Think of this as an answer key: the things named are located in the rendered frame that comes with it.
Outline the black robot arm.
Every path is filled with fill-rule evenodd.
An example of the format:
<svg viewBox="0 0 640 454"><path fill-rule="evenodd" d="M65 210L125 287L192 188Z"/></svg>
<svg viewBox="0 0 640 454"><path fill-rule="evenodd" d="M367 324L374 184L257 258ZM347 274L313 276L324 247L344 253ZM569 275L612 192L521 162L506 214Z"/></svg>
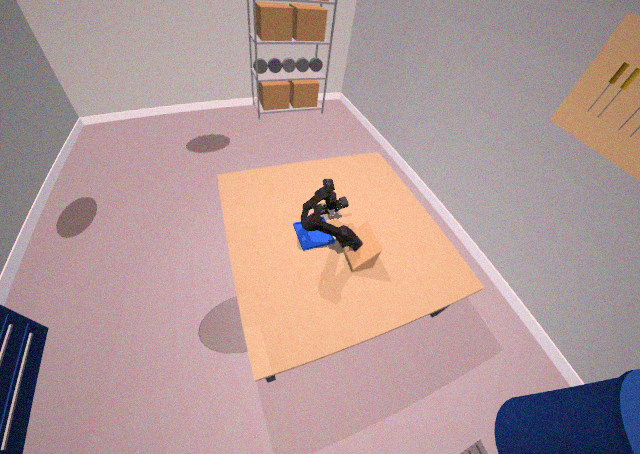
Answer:
<svg viewBox="0 0 640 454"><path fill-rule="evenodd" d="M325 200L325 203L334 204L337 201L333 179L323 179L323 187L316 190L315 195L302 205L301 226L306 231L320 231L336 237L342 248L351 247L355 252L364 244L361 239L347 226L336 227L322 221L316 205ZM309 210L314 213L308 216Z"/></svg>

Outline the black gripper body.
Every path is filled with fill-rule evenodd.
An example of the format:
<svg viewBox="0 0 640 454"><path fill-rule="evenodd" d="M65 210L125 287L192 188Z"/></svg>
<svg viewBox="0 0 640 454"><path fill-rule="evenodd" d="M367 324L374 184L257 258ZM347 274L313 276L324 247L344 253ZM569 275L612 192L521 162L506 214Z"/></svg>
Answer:
<svg viewBox="0 0 640 454"><path fill-rule="evenodd" d="M323 215L324 213L328 212L328 210L336 209L337 207L341 207L341 205L343 208L349 206L348 200L345 196L340 197L334 204L329 204L326 201L326 205L324 207L322 207L321 204L318 204L316 205L316 208L320 212L320 215Z"/></svg>

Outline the blue tray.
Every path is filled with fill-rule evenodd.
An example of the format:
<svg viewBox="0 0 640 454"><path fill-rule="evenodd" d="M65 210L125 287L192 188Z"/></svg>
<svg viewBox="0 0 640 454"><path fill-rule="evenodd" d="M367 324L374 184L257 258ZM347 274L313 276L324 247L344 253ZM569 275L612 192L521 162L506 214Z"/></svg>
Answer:
<svg viewBox="0 0 640 454"><path fill-rule="evenodd" d="M301 221L293 223L297 237L303 251L334 244L333 236L320 231L306 231L301 226Z"/></svg>

